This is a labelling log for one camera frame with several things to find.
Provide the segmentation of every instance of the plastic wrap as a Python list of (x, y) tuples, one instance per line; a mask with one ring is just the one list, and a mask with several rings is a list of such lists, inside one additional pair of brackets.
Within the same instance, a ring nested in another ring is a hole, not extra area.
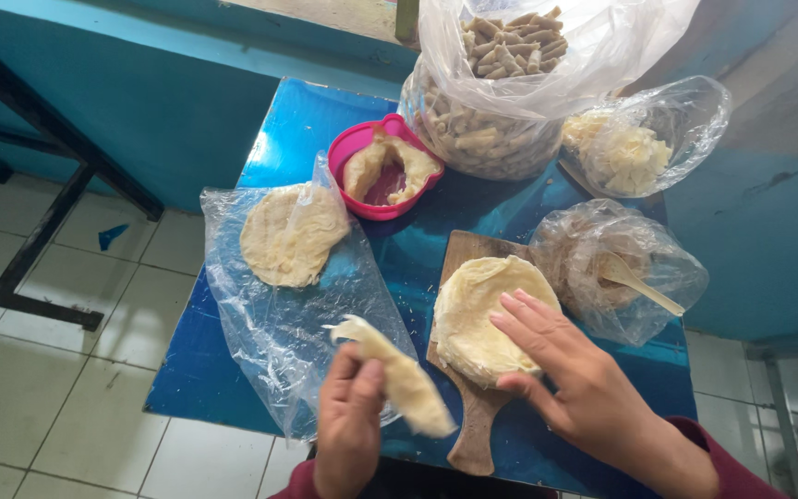
[(627, 345), (643, 346), (676, 317), (638, 291), (600, 278), (601, 251), (620, 256), (641, 281), (685, 310), (709, 281), (667, 227), (609, 199), (551, 212), (528, 247), (560, 302), (591, 334)]
[[(697, 4), (423, 0), (422, 52), (403, 86), (399, 112), (455, 170), (502, 180), (537, 176), (558, 152), (565, 116), (597, 105), (609, 91), (645, 73), (681, 37)], [(557, 5), (568, 52), (550, 73), (499, 80), (472, 73), (460, 20), (476, 15), (509, 21)]]
[(563, 133), (563, 145), (602, 193), (646, 197), (685, 178), (713, 151), (731, 99), (712, 78), (691, 76), (570, 117), (564, 130), (582, 131), (574, 126), (583, 120), (589, 136)]
[[(343, 206), (321, 152), (311, 184), (327, 187)], [(417, 360), (417, 354), (368, 239), (350, 215), (349, 234), (332, 247), (316, 284), (275, 287), (252, 273), (242, 256), (239, 234), (249, 210), (271, 190), (202, 191), (208, 285), (217, 300), (230, 354), (285, 436), (310, 441), (316, 437), (319, 386), (334, 353), (323, 325), (338, 324), (344, 314), (352, 313), (364, 317), (406, 355)], [(292, 219), (309, 201), (309, 195), (298, 198)], [(387, 404), (381, 424), (398, 417)]]

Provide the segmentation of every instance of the wooden cutting board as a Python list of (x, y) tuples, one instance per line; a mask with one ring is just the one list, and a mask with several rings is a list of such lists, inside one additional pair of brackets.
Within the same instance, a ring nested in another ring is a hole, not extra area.
[[(509, 255), (531, 262), (528, 246), (472, 232), (452, 231), (439, 285), (441, 287), (467, 260), (483, 256), (505, 258)], [(449, 452), (449, 462), (464, 473), (490, 475), (495, 471), (495, 464), (491, 460), (491, 424), (497, 411), (512, 400), (513, 395), (499, 390), (482, 390), (478, 384), (451, 366), (442, 366), (435, 342), (431, 341), (427, 346), (427, 360), (454, 382), (464, 403), (464, 422), (461, 424), (458, 441)]]

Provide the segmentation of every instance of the pink container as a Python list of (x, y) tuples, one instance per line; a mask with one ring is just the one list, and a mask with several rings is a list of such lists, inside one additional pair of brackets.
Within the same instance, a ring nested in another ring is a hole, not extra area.
[[(388, 134), (398, 137), (412, 146), (415, 146), (417, 149), (430, 154), (441, 166), (441, 170), (438, 173), (434, 173), (427, 177), (427, 183), (424, 185), (423, 189), (418, 191), (413, 198), (400, 202), (399, 204), (386, 205), (386, 201), (384, 201), (387, 188), (392, 187), (392, 192), (396, 190), (395, 187), (399, 182), (398, 175), (402, 173), (398, 169), (384, 168), (381, 178), (371, 187), (369, 195), (365, 197), (369, 202), (374, 202), (374, 200), (382, 201), (384, 203), (382, 206), (356, 201), (349, 197), (343, 190), (344, 165), (347, 164), (349, 158), (352, 157), (353, 154), (371, 144), (371, 138), (374, 135), (374, 132), (371, 130), (371, 125), (378, 123), (384, 127), (384, 130)], [(379, 122), (360, 123), (348, 130), (344, 130), (338, 135), (338, 138), (332, 142), (332, 146), (328, 148), (328, 168), (332, 171), (334, 179), (337, 180), (338, 187), (340, 187), (340, 195), (343, 196), (344, 202), (347, 203), (347, 208), (349, 208), (350, 211), (356, 213), (363, 219), (392, 220), (410, 210), (411, 207), (414, 206), (414, 203), (424, 194), (424, 191), (432, 189), (433, 186), (436, 185), (436, 181), (445, 173), (445, 162), (431, 153), (430, 150), (420, 142), (414, 135), (414, 132), (405, 125), (405, 120), (401, 116), (392, 113), (384, 116), (384, 119)]]

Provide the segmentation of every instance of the plastic spoon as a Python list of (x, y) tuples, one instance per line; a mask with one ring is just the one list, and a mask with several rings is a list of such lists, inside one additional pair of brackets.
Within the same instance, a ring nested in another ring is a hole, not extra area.
[(603, 279), (608, 279), (618, 282), (632, 289), (636, 289), (643, 295), (649, 297), (652, 301), (666, 308), (668, 312), (682, 317), (685, 309), (679, 306), (675, 301), (661, 295), (657, 289), (645, 284), (639, 280), (637, 276), (627, 267), (627, 262), (623, 258), (615, 255), (611, 251), (601, 251), (599, 253), (599, 276)]

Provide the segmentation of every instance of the blue table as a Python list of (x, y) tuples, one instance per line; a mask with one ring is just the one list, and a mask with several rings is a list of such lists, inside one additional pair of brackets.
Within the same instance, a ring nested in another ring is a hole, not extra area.
[[(316, 152), (359, 122), (379, 120), (396, 103), (294, 79), (283, 79), (270, 112), (242, 170), (237, 187), (278, 187), (311, 178)], [(477, 232), (514, 243), (527, 243), (534, 228), (552, 210), (589, 199), (573, 180), (549, 165), (535, 180), (501, 183), (448, 170), (435, 189), (399, 219), (362, 220), (378, 266), (405, 326), (426, 357), (439, 288), (442, 260), (454, 229)], [(627, 200), (630, 208), (666, 224), (662, 198)], [(217, 303), (203, 270), (144, 410), (199, 419), (281, 435), (267, 408), (227, 351)], [(596, 339), (610, 352), (649, 406), (660, 415), (696, 417), (688, 352), (679, 321), (674, 321), (642, 348)], [(458, 391), (425, 360), (423, 368), (436, 381), (451, 410), (461, 421)], [(400, 420), (383, 429), (384, 456), (449, 467), (454, 439), (412, 436)], [(515, 401), (495, 418), (491, 436), (495, 476), (542, 484), (590, 496), (653, 496), (644, 487), (555, 436), (528, 405)]]

